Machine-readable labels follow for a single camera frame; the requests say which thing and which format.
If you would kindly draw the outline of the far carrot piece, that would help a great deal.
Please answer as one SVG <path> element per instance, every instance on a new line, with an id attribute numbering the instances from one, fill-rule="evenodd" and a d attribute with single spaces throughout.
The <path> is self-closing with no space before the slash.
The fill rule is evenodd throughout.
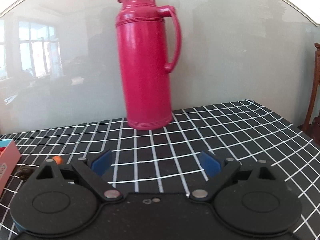
<path id="1" fill-rule="evenodd" d="M 59 155 L 52 157 L 52 159 L 57 163 L 57 165 L 63 164 L 63 158 Z"/>

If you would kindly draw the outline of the black white checkered tablecloth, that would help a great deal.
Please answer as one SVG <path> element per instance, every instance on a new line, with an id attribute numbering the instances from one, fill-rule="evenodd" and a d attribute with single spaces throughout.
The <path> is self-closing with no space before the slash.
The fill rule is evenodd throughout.
<path id="1" fill-rule="evenodd" d="M 189 193 L 207 180 L 201 151 L 242 164 L 265 160 L 302 202 L 295 233 L 319 239 L 319 146 L 253 100 L 175 110 L 172 122 L 154 131 L 132 129 L 119 118 L 2 134 L 1 139 L 15 142 L 19 166 L 38 167 L 56 155 L 68 163 L 112 150 L 104 179 L 123 192 Z"/>

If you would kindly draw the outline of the dark round chestnut fruit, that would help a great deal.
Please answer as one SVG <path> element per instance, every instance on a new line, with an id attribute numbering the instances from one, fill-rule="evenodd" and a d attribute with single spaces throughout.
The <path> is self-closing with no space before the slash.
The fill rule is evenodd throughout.
<path id="1" fill-rule="evenodd" d="M 30 176 L 34 173 L 34 171 L 35 170 L 32 167 L 22 165 L 17 169 L 16 176 L 18 176 L 20 180 L 26 181 L 30 178 Z"/>

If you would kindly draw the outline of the colourful cardboard box tray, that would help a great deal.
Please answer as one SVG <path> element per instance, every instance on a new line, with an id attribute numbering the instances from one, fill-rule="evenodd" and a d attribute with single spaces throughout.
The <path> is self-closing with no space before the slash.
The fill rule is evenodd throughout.
<path id="1" fill-rule="evenodd" d="M 1 140 L 0 193 L 3 193 L 5 185 L 20 158 L 21 154 L 13 140 Z"/>

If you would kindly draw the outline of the wooden furniture at right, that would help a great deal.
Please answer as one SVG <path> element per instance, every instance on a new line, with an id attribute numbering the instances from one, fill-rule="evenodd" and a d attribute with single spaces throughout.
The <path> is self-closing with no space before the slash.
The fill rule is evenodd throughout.
<path id="1" fill-rule="evenodd" d="M 306 113 L 305 121 L 302 126 L 302 131 L 306 133 L 316 143 L 319 144 L 319 115 L 317 115 L 314 118 L 312 124 L 309 123 L 313 113 L 313 108 L 314 108 L 316 96 L 317 96 L 317 90 L 319 87 L 319 43 L 314 43 L 314 46 L 316 48 L 316 51 L 315 51 L 315 67 L 313 72 L 313 83 L 312 83 L 312 90 L 311 90 L 308 111 Z"/>

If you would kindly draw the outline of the pink thermos flask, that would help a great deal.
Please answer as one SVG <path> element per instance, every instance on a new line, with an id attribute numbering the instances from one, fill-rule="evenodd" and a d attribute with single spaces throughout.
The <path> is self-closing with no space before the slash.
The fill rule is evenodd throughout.
<path id="1" fill-rule="evenodd" d="M 153 130 L 172 120 L 169 75 L 182 34 L 176 9 L 156 0 L 118 0 L 117 45 L 128 125 Z"/>

